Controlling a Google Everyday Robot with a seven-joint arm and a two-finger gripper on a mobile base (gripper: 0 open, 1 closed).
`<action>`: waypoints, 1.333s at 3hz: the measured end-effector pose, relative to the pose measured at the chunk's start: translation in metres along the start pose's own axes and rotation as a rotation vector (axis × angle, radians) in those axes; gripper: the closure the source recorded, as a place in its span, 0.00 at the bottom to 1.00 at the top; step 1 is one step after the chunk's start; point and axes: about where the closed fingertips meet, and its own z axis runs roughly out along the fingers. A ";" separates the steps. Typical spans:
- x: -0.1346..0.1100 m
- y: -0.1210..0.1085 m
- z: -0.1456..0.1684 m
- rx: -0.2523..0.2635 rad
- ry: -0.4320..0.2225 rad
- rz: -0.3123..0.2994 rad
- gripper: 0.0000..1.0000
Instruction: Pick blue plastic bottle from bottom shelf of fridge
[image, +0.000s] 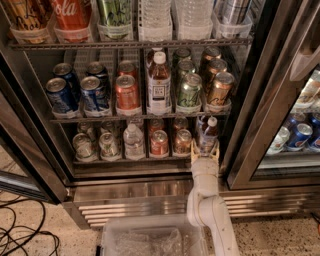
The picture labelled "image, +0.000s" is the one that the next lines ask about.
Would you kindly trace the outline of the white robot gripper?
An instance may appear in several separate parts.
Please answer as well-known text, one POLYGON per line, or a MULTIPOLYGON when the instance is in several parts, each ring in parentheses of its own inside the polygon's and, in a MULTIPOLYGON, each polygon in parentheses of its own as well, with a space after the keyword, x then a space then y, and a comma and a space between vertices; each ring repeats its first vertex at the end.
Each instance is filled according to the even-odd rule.
POLYGON ((200 158, 200 151, 196 145, 196 141, 191 143, 191 172, 193 177, 193 190, 203 196, 211 197, 218 195, 218 172, 219 166, 216 160, 220 156, 220 142, 215 144, 210 152, 211 158, 200 158))

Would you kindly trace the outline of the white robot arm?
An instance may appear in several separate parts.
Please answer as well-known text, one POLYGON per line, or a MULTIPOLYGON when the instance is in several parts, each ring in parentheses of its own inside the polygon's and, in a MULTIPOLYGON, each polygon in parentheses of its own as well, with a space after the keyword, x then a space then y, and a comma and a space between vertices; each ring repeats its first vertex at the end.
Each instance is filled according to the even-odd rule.
POLYGON ((208 227, 215 256, 240 256, 227 204, 219 194, 219 144, 203 156, 196 142, 191 144, 193 188, 187 201, 187 218, 192 226, 208 227))

